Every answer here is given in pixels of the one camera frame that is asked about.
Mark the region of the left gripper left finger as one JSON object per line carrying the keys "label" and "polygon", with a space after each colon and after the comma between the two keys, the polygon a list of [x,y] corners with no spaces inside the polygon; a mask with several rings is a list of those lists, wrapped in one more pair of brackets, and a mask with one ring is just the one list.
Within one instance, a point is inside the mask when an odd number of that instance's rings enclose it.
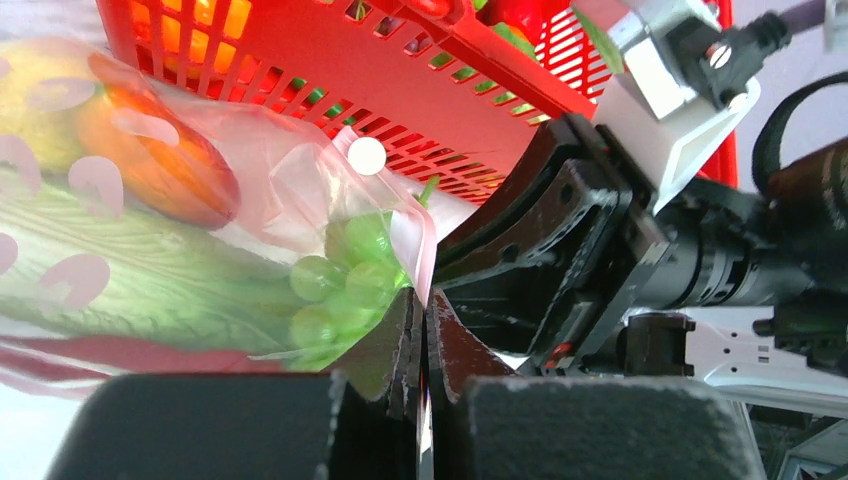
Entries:
{"label": "left gripper left finger", "polygon": [[401,290],[319,373],[145,374],[87,400],[51,479],[414,479],[423,308]]}

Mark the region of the clear zip top bag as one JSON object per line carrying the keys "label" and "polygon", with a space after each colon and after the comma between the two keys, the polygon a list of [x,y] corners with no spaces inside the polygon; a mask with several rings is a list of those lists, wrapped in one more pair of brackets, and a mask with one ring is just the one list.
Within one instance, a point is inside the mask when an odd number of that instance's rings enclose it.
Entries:
{"label": "clear zip top bag", "polygon": [[436,227],[382,144],[160,90],[74,40],[1,46],[1,382],[80,398],[136,372],[318,371]]}

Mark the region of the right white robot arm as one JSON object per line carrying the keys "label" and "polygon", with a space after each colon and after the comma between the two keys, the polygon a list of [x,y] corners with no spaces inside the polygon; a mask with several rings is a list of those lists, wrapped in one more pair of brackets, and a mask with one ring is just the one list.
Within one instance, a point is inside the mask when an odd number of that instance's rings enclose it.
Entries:
{"label": "right white robot arm", "polygon": [[697,178],[669,204],[605,126],[543,122],[438,247],[434,285],[539,376],[675,376],[748,404],[847,414],[847,288],[788,251],[765,202]]}

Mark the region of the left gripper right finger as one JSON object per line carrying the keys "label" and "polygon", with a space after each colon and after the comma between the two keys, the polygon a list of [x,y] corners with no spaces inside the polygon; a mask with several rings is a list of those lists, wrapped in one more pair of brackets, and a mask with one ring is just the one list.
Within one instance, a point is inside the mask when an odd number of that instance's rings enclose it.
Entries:
{"label": "left gripper right finger", "polygon": [[755,479],[730,403],[675,377],[519,375],[434,291],[424,317],[438,479]]}

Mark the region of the red tomato toy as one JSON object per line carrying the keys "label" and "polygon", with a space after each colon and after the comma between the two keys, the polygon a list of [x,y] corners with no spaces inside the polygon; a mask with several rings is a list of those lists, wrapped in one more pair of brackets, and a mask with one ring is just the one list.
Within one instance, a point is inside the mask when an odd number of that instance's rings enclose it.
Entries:
{"label": "red tomato toy", "polygon": [[85,151],[111,160],[149,207],[209,230],[237,216],[241,192],[230,166],[152,91],[103,87],[73,120]]}

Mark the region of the green grape bunch toy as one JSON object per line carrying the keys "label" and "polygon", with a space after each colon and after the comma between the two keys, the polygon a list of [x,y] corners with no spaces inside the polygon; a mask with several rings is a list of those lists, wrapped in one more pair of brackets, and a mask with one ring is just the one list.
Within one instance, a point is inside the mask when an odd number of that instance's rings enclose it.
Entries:
{"label": "green grape bunch toy", "polygon": [[390,237],[401,204],[380,181],[330,180],[323,251],[300,257],[290,269],[290,289],[303,304],[286,322],[286,351],[272,357],[283,368],[317,372],[329,366],[411,286]]}

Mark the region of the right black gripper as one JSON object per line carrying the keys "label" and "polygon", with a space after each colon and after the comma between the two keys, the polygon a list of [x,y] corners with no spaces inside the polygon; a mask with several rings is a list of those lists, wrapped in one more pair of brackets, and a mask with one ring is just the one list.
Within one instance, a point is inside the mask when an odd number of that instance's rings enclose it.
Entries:
{"label": "right black gripper", "polygon": [[655,187],[607,126],[543,122],[496,192],[438,246],[433,285],[489,348],[534,370],[597,351],[668,242]]}

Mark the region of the yellow lemon toy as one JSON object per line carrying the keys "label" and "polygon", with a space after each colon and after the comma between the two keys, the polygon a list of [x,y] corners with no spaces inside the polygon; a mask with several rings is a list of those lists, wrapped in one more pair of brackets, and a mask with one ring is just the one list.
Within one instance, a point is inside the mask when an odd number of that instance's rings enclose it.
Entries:
{"label": "yellow lemon toy", "polygon": [[44,171],[65,173],[85,155],[73,119],[102,92],[88,66],[96,52],[60,37],[1,44],[1,133],[20,137]]}

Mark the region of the napa cabbage toy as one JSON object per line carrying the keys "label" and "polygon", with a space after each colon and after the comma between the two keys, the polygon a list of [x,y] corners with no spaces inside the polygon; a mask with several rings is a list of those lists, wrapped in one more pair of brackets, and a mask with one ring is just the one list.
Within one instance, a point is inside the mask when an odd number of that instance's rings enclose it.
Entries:
{"label": "napa cabbage toy", "polygon": [[274,353],[302,306],[286,265],[149,211],[93,215],[57,183],[6,183],[1,230],[18,246],[1,312],[48,331]]}

